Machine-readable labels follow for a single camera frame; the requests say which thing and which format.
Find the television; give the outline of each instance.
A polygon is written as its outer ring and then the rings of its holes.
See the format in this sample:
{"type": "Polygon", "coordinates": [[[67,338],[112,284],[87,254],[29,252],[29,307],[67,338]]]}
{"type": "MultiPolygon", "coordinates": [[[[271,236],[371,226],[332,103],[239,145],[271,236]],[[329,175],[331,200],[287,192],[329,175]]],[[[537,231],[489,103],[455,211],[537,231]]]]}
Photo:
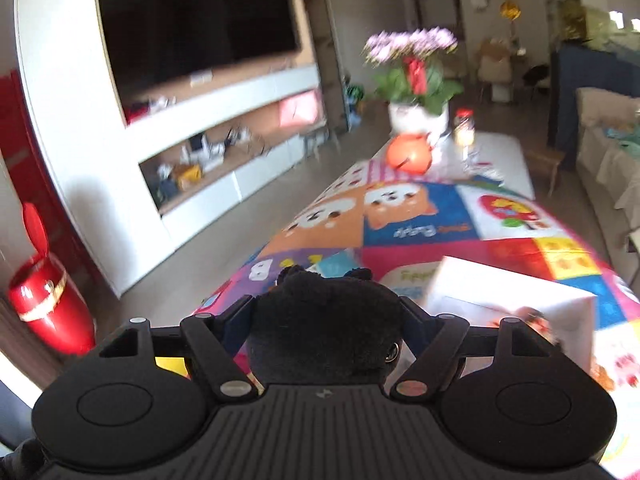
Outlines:
{"type": "Polygon", "coordinates": [[[290,0],[98,0],[118,93],[238,61],[295,52],[290,0]]]}

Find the trash can lid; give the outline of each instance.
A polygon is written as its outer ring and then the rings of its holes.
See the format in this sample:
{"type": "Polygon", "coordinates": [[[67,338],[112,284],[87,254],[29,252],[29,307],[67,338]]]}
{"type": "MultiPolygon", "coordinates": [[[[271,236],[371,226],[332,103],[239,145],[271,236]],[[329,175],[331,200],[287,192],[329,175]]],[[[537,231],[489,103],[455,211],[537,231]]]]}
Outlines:
{"type": "Polygon", "coordinates": [[[27,229],[27,236],[38,254],[42,257],[47,256],[49,254],[49,238],[36,206],[28,202],[22,206],[22,221],[24,228],[27,229]]]}

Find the orange ball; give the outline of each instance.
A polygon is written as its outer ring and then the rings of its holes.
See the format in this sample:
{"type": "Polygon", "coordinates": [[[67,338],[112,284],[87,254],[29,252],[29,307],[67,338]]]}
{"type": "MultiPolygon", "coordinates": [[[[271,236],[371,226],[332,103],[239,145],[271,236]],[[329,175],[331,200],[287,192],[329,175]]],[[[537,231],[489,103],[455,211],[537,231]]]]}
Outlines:
{"type": "Polygon", "coordinates": [[[431,145],[421,134],[398,135],[386,150],[386,163],[394,170],[423,174],[432,161],[431,145]]]}

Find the wooden shelf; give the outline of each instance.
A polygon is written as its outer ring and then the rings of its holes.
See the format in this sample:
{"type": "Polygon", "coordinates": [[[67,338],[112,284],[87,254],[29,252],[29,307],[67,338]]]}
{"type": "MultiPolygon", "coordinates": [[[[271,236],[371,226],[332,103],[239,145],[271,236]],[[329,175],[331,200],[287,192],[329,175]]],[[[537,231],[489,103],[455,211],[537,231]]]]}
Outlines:
{"type": "MultiPolygon", "coordinates": [[[[322,121],[319,121],[316,124],[311,124],[309,126],[302,126],[302,127],[291,126],[289,128],[279,128],[273,132],[263,134],[259,137],[261,139],[264,139],[264,142],[265,142],[264,154],[268,153],[269,150],[272,150],[273,148],[275,148],[276,146],[279,146],[283,142],[286,142],[291,137],[294,137],[298,134],[300,134],[300,136],[305,136],[316,130],[322,129],[325,126],[326,126],[326,120],[322,119],[322,121]]],[[[196,193],[202,191],[207,186],[210,186],[220,178],[223,178],[224,176],[227,176],[229,173],[234,172],[238,168],[254,160],[254,158],[262,156],[261,153],[255,152],[256,148],[258,148],[259,151],[262,150],[259,144],[255,148],[249,148],[246,145],[229,147],[229,149],[226,150],[225,152],[225,161],[217,168],[214,168],[213,170],[209,171],[209,173],[205,173],[202,179],[199,180],[192,187],[181,192],[180,195],[173,197],[168,202],[165,202],[164,204],[162,204],[158,208],[158,212],[160,213],[160,216],[166,215],[168,212],[177,208],[180,204],[186,202],[196,193]]]]}

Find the colorful mat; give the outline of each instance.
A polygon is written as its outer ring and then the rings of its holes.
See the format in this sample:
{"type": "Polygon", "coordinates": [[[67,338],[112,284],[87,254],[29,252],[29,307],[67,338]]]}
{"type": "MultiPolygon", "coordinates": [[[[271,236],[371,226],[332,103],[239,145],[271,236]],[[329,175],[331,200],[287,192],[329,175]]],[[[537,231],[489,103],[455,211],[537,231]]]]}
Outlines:
{"type": "MultiPolygon", "coordinates": [[[[592,374],[618,407],[618,427],[601,464],[617,478],[640,479],[640,301],[574,233],[537,204],[503,188],[428,182],[380,161],[359,162],[198,312],[218,314],[241,296],[274,286],[283,267],[309,267],[344,249],[353,250],[375,280],[417,301],[443,256],[595,294],[592,374]]],[[[246,364],[243,355],[238,359],[246,364]]]]}

